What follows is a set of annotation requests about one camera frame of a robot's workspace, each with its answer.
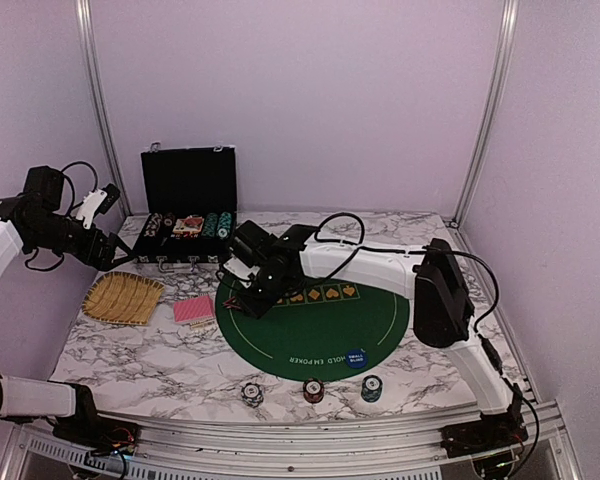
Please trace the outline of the blue white chip stack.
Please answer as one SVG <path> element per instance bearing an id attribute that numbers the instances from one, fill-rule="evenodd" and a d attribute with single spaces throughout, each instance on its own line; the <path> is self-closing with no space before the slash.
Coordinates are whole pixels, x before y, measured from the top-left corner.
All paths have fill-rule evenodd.
<path id="1" fill-rule="evenodd" d="M 245 383 L 241 388 L 241 399 L 250 407 L 258 407 L 264 400 L 262 387 L 256 382 Z"/>

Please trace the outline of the black red all-in triangle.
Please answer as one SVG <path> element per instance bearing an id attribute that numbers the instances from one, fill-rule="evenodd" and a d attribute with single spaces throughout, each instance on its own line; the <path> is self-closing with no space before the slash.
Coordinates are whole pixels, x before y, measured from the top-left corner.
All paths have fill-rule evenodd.
<path id="1" fill-rule="evenodd" d="M 242 310 L 241 303 L 239 302 L 239 300 L 236 297 L 230 297 L 228 300 L 226 300 L 223 303 L 223 307 L 228 310 L 237 310 L 237 311 Z"/>

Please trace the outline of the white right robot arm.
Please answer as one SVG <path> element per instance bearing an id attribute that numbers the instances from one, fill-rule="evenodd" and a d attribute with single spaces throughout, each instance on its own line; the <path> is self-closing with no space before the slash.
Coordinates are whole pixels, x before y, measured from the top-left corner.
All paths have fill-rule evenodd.
<path id="1" fill-rule="evenodd" d="M 222 265 L 243 288 L 243 310 L 260 318 L 284 295 L 310 281 L 349 281 L 392 292 L 413 304 L 413 332 L 442 350 L 474 394 L 483 415 L 475 438 L 495 448 L 514 431 L 509 410 L 513 392 L 497 352 L 476 329 L 469 289 L 457 252 L 435 238 L 422 247 L 321 239 L 314 226 L 296 224 L 276 236 L 248 221 L 235 232 Z"/>

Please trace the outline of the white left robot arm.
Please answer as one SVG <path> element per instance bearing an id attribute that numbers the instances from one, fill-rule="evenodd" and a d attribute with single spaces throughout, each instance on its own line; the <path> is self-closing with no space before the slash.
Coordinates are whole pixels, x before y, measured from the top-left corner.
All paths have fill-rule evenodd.
<path id="1" fill-rule="evenodd" d="M 40 193 L 0 199 L 0 287 L 15 278 L 12 263 L 24 253 L 47 249 L 68 254 L 100 272 L 134 258 L 115 234 L 92 225 L 91 215 L 60 215 Z M 105 438 L 106 423 L 98 415 L 91 390 L 80 384 L 35 380 L 0 372 L 0 419 L 56 417 L 86 445 Z"/>

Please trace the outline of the blue small blind button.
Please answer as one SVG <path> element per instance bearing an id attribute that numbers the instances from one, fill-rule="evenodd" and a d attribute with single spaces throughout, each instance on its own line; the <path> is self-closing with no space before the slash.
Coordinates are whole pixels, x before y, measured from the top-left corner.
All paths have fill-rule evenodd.
<path id="1" fill-rule="evenodd" d="M 345 363 L 352 369 L 363 369 L 368 365 L 368 355 L 361 349 L 352 349 L 345 355 Z"/>

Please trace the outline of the red black chip stack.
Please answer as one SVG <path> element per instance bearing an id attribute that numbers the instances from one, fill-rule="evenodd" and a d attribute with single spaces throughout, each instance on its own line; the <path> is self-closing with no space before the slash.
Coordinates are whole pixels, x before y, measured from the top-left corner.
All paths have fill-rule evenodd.
<path id="1" fill-rule="evenodd" d="M 309 378 L 303 383 L 303 398 L 310 404 L 320 403 L 324 398 L 324 384 L 316 378 Z"/>

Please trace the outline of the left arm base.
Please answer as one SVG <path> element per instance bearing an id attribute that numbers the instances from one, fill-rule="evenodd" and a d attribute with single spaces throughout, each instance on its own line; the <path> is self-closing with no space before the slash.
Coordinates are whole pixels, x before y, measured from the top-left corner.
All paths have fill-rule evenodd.
<path id="1" fill-rule="evenodd" d="M 53 427 L 55 437 L 88 447 L 97 455 L 132 451 L 139 431 L 140 427 L 136 423 L 100 416 L 61 417 Z"/>

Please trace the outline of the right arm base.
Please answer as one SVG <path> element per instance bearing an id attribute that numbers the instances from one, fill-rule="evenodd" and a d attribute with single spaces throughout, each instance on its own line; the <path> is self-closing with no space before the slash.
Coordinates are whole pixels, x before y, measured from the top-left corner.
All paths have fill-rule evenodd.
<path id="1" fill-rule="evenodd" d="M 443 427 L 441 436 L 440 446 L 449 458 L 505 448 L 529 438 L 520 413 L 481 415 L 479 420 Z"/>

